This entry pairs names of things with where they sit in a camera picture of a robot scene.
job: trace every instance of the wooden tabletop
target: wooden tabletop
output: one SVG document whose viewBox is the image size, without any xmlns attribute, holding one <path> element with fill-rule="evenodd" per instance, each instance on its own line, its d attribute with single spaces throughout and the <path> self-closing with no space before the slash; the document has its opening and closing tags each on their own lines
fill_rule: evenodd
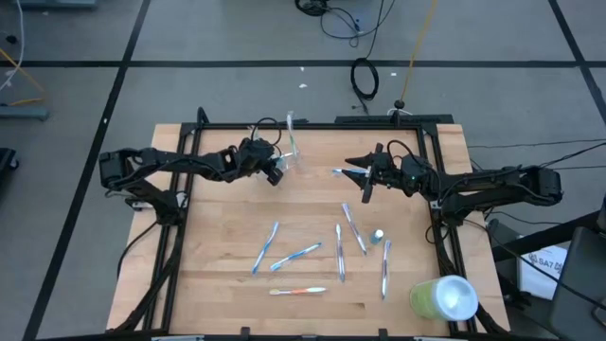
<svg viewBox="0 0 606 341">
<path fill-rule="evenodd" d="M 179 125 L 156 126 L 152 145 L 175 151 L 179 129 Z M 438 130 L 446 171 L 470 171 L 461 126 L 439 125 Z M 206 130 L 200 153 L 238 145 L 248 134 L 244 130 Z M 276 132 L 262 131 L 261 136 L 272 141 Z M 377 142 L 386 144 L 396 138 L 418 153 L 416 135 L 406 131 L 299 130 L 295 138 L 302 158 L 277 187 L 263 176 L 232 184 L 195 178 L 170 332 L 238 334 L 247 326 L 253 334 L 376 335 L 379 328 L 387 328 L 394 336 L 448 335 L 445 322 L 417 317 L 409 306 L 410 289 L 438 277 L 436 250 L 424 237 L 430 225 L 427 202 L 418 194 L 407 198 L 399 190 L 375 188 L 370 204 L 364 205 L 362 192 L 350 180 L 331 173 L 333 168 L 348 166 L 346 157 L 374 151 Z M 426 144 L 431 151 L 429 138 Z M 288 138 L 282 138 L 279 147 L 287 153 Z M 394 146 L 393 153 L 404 154 L 405 150 Z M 159 188 L 168 188 L 169 179 L 169 173 L 150 178 Z M 349 229 L 343 202 L 349 203 L 365 238 L 365 257 Z M 151 210 L 135 213 L 129 240 L 154 219 Z M 477 212 L 470 219 L 483 223 Z M 253 277 L 252 266 L 274 221 L 280 222 L 279 230 Z M 337 223 L 343 228 L 345 283 L 337 277 Z M 368 242 L 376 228 L 392 242 L 385 301 L 381 298 L 383 243 Z M 124 260 L 108 328 L 122 322 L 149 288 L 159 231 L 156 228 L 139 242 Z M 472 224 L 460 226 L 458 231 L 468 279 L 485 309 L 508 329 L 486 232 Z M 316 242 L 323 245 L 274 273 L 269 271 L 272 263 Z M 312 286 L 328 291 L 313 296 L 269 296 L 273 288 Z M 154 326 L 160 324 L 164 300 L 163 291 Z"/>
</svg>

